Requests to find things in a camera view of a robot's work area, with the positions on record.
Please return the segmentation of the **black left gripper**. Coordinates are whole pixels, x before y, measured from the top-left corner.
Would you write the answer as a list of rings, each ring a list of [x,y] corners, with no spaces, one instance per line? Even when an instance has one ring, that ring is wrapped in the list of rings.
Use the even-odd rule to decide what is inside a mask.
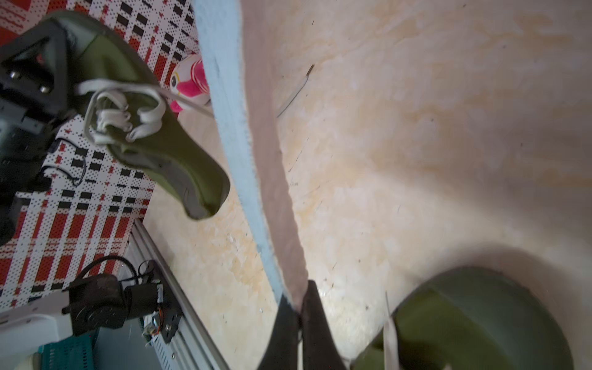
[[[1,47],[1,243],[16,233],[19,192],[47,191],[43,163],[69,120],[69,46],[58,23],[44,21]]]

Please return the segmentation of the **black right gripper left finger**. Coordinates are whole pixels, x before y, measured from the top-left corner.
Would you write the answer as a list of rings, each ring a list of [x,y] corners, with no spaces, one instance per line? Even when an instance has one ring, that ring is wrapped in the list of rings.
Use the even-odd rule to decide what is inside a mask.
[[[268,346],[257,369],[296,370],[300,328],[299,313],[293,310],[288,299],[283,296],[278,306]]]

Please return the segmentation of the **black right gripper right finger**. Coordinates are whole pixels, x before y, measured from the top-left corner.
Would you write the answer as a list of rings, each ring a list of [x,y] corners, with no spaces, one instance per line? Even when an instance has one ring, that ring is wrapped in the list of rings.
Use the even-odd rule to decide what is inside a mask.
[[[303,369],[346,369],[335,346],[319,290],[313,280],[302,305]]]

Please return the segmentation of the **green shoe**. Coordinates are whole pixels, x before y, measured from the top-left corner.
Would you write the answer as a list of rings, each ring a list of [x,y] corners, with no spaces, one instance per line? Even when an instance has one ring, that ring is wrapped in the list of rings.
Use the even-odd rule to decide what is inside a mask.
[[[213,217],[230,192],[228,175],[180,125],[172,94],[115,31],[75,11],[45,18],[66,31],[72,104],[83,132],[121,164],[143,171],[194,220]]]
[[[401,369],[572,369],[560,326],[529,289],[485,268],[431,278],[392,312]]]

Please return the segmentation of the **light blue insole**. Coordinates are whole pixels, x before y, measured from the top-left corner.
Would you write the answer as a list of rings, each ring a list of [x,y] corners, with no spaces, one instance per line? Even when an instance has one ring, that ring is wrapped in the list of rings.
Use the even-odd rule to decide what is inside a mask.
[[[200,51],[232,181],[277,300],[308,290],[273,105],[263,1],[195,1]]]

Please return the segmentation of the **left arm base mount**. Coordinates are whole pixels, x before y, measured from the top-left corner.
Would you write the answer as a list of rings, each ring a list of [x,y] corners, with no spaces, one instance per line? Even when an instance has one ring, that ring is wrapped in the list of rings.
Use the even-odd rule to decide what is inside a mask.
[[[113,274],[88,275],[107,261],[122,263],[131,276],[120,280]],[[171,342],[183,317],[180,299],[158,263],[155,260],[144,263],[145,271],[139,272],[128,259],[107,255],[89,263],[77,274],[64,290],[69,304],[61,311],[70,318],[74,336],[97,328],[122,328],[130,320],[155,317],[155,328],[147,335],[161,335],[165,343]]]

